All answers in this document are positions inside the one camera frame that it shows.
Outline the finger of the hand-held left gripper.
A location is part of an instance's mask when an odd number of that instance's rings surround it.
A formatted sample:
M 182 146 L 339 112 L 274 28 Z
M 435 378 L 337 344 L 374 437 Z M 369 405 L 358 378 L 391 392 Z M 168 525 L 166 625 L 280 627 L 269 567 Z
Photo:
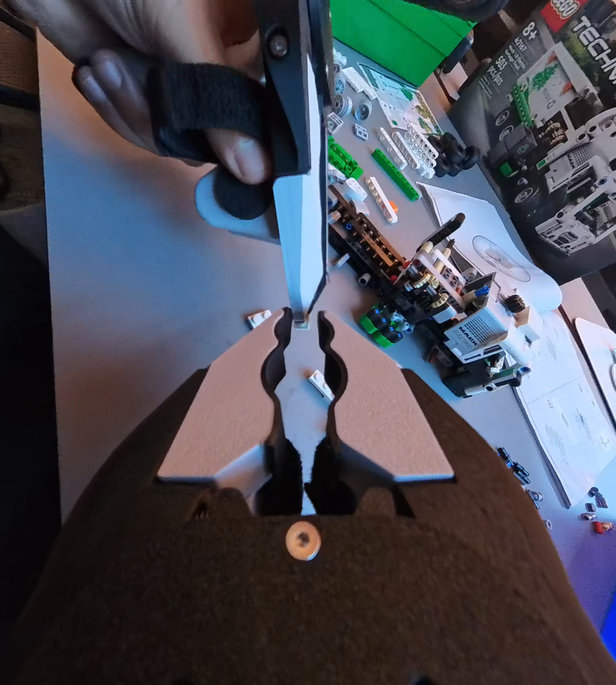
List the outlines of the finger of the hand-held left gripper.
M 279 178 L 272 189 L 295 328 L 310 327 L 327 281 L 327 137 L 310 58 L 304 63 L 311 168 L 300 176 Z

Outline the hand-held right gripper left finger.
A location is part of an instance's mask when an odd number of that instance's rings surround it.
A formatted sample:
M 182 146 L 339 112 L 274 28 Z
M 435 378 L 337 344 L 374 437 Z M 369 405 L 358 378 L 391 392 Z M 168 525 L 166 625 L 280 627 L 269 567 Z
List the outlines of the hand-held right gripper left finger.
M 286 458 L 276 390 L 292 328 L 291 310 L 277 310 L 205 369 L 158 468 L 159 482 L 233 488 L 257 505 Z

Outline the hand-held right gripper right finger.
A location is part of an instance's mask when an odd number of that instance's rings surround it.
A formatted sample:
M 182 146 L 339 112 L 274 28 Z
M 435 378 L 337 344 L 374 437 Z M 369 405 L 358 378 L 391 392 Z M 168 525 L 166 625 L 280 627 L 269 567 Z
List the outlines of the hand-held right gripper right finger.
M 323 377 L 333 399 L 327 444 L 344 482 L 437 482 L 454 477 L 399 365 L 334 313 L 318 314 Z

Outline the pile of small lego connectors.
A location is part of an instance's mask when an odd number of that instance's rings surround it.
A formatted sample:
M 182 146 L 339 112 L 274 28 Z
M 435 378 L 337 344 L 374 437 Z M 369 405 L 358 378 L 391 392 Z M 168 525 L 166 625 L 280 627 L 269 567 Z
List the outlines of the pile of small lego connectors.
M 497 447 L 496 452 L 508 470 L 517 478 L 521 489 L 526 493 L 535 509 L 539 512 L 544 501 L 544 496 L 542 492 L 536 491 L 531 487 L 530 473 L 519 462 L 510 457 L 509 453 L 503 447 Z

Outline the single white lego beam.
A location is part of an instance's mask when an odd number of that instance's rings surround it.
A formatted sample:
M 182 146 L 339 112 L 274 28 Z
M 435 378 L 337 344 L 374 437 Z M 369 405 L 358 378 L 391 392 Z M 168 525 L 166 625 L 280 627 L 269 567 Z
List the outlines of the single white lego beam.
M 374 176 L 365 177 L 365 185 L 386 222 L 389 225 L 395 224 L 398 221 L 397 211 L 393 209 L 392 204 L 389 202 L 388 197 L 378 183 L 377 178 Z

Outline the green black lego subassembly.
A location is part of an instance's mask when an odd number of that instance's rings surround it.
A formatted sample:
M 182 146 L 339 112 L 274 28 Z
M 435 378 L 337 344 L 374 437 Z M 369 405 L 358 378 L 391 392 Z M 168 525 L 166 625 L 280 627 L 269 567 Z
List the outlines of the green black lego subassembly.
M 382 302 L 363 313 L 358 323 L 371 340 L 383 349 L 393 347 L 414 331 L 414 326 L 401 313 Z

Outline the long green lego beam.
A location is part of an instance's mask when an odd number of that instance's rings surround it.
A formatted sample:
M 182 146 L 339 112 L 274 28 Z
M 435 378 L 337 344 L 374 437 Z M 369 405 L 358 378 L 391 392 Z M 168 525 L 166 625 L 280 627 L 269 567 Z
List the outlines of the long green lego beam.
M 384 172 L 384 174 L 390 178 L 390 180 L 409 201 L 418 201 L 421 198 L 418 189 L 407 179 L 403 172 L 394 165 L 394 163 L 381 149 L 376 148 L 373 150 L 371 156 Z

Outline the partly built lego truck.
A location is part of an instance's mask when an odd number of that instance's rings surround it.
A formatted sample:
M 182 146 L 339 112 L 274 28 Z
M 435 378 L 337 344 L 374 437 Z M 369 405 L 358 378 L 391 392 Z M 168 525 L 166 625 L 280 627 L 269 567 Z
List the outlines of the partly built lego truck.
M 414 326 L 431 334 L 429 360 L 441 368 L 444 385 L 469 398 L 502 387 L 516 388 L 529 368 L 507 365 L 499 333 L 507 328 L 497 313 L 503 304 L 511 314 L 525 310 L 517 295 L 499 302 L 494 275 L 460 271 L 451 258 L 451 240 L 464 222 L 458 213 L 423 242 L 411 259 L 401 255 L 375 224 L 335 186 L 327 194 L 329 244 L 338 256 L 350 255 L 357 277 L 370 273 L 369 287 L 378 302 L 398 311 Z

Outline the small group of lego pins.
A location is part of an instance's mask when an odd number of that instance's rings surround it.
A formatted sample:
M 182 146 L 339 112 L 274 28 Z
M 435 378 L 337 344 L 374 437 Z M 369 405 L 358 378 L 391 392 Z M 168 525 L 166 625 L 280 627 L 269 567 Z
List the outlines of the small group of lego pins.
M 592 486 L 587 492 L 587 501 L 584 503 L 584 511 L 579 518 L 589 523 L 596 534 L 603 535 L 614 530 L 614 524 L 605 516 L 609 513 L 609 505 L 598 487 Z

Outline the lego set box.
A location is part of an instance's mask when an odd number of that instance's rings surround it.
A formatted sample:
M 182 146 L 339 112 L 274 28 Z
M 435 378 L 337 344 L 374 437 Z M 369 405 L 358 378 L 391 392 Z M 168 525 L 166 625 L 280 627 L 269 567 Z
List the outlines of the lego set box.
M 542 1 L 449 116 L 552 278 L 616 263 L 616 1 Z

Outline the person's left hand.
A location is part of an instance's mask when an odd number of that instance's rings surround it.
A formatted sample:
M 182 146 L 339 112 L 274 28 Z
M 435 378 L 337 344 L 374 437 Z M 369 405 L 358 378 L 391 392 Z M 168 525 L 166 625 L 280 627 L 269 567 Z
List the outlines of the person's left hand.
M 72 81 L 118 135 L 155 155 L 144 86 L 127 64 L 141 54 L 263 74 L 251 1 L 6 1 L 74 65 Z

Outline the sticker sheet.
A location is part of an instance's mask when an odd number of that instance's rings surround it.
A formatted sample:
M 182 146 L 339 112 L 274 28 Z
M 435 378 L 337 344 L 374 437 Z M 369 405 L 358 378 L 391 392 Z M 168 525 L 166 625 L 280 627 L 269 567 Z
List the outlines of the sticker sheet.
M 357 67 L 374 89 L 383 114 L 393 129 L 404 132 L 412 128 L 424 135 L 443 133 L 420 90 L 362 62 Z

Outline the green storage bin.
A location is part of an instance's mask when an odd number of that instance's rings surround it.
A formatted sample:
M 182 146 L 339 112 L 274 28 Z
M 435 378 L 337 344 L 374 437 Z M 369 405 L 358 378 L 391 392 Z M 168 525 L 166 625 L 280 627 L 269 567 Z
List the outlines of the green storage bin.
M 333 36 L 419 86 L 472 31 L 474 22 L 405 1 L 330 1 Z

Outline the instruction booklet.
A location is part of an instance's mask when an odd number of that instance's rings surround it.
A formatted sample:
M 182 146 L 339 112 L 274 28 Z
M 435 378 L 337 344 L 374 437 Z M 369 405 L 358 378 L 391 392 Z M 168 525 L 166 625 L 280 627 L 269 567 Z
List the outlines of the instruction booklet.
M 513 243 L 496 208 L 487 201 L 422 184 L 439 226 L 458 213 L 464 222 L 450 239 L 457 264 L 479 275 L 494 275 L 496 298 L 517 295 L 525 310 L 497 313 L 506 332 L 499 343 L 507 365 L 529 368 L 514 389 L 564 493 L 566 506 L 578 504 L 616 455 L 616 438 L 596 401 L 575 343 L 558 308 L 556 281 L 527 259 Z

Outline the green lego frame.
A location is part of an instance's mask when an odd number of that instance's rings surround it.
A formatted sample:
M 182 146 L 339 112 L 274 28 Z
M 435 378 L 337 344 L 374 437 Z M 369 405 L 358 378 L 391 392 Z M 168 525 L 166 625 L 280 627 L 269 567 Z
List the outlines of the green lego frame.
M 337 143 L 332 135 L 328 136 L 328 161 L 346 178 L 358 180 L 363 175 L 363 168 L 343 146 Z

